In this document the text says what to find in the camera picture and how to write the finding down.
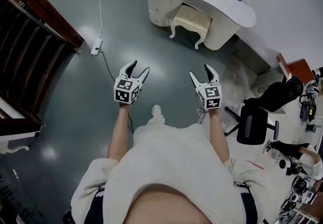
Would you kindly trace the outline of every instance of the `gray floor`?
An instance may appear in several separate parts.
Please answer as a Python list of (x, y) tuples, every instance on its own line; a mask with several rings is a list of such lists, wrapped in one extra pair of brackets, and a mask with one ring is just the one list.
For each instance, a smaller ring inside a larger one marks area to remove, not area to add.
[[(90, 55), (100, 32), (98, 0), (49, 1), (86, 44), (56, 75), (42, 109), (45, 127), (40, 137), (27, 141), (32, 142), (30, 151), (1, 155), (0, 163), (4, 179), (15, 187), (18, 184), (11, 169), (17, 171), (47, 223), (61, 223), (88, 165), (106, 155), (118, 104), (113, 101), (113, 81), (102, 55)], [(196, 122), (200, 104), (189, 70), (206, 80), (203, 65), (207, 63), (221, 76), (233, 42), (213, 52), (203, 46), (195, 50), (198, 36), (181, 29), (169, 39), (169, 29), (149, 21), (147, 0), (101, 0), (101, 6), (102, 50), (114, 76), (133, 60), (138, 60), (134, 76), (150, 66), (143, 92), (131, 108), (134, 127), (150, 119), (154, 104), (162, 107), (168, 125), (182, 128)], [(10, 147), (24, 142), (11, 143)]]

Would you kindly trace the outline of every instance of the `white stool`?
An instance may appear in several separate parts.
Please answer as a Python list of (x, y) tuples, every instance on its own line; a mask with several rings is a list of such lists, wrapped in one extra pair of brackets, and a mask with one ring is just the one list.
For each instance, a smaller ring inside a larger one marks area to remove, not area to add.
[(189, 31), (197, 32), (200, 35), (201, 38), (195, 43), (195, 49), (198, 49), (198, 45), (205, 40), (208, 28), (211, 24), (211, 19), (211, 17), (192, 7), (181, 5), (171, 24), (172, 34), (170, 35), (170, 38), (175, 36), (175, 27), (180, 25)]

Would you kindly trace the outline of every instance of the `sneaker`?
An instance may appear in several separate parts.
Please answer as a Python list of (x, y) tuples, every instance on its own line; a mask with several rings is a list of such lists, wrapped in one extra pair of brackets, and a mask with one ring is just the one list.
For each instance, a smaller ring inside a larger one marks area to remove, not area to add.
[(263, 150), (262, 150), (262, 153), (263, 154), (267, 154), (268, 153), (268, 151), (270, 151), (271, 149), (272, 149), (272, 147), (271, 147), (271, 143), (272, 143), (272, 141), (268, 141), (267, 142), (267, 144), (266, 144), (266, 146), (263, 148)]
[(153, 118), (156, 117), (156, 116), (162, 116), (162, 117), (164, 117), (162, 115), (162, 108), (159, 105), (154, 105), (152, 107), (151, 114), (152, 114), (152, 117)]

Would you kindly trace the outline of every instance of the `black office chair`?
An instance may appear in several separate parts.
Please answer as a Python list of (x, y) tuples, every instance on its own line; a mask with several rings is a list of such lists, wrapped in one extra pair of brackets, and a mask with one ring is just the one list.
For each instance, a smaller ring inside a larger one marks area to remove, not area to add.
[(231, 114), (238, 124), (225, 136), (229, 136), (238, 130), (237, 142), (247, 145), (260, 145), (266, 139), (267, 129), (274, 130), (274, 140), (279, 133), (279, 122), (275, 125), (268, 124), (268, 111), (275, 112), (285, 104), (295, 100), (303, 93), (301, 81), (292, 77), (289, 81), (272, 84), (260, 98), (245, 99), (245, 105), (241, 108), (241, 116), (225, 107), (225, 111)]

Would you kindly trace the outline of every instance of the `wooden banister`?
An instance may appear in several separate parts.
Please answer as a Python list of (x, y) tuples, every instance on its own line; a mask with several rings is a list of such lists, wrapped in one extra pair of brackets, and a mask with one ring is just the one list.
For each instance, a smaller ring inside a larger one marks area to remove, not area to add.
[(16, 3), (22, 1), (30, 11), (47, 23), (54, 31), (61, 35), (73, 48), (82, 45), (84, 39), (79, 33), (60, 15), (48, 0), (13, 0)]

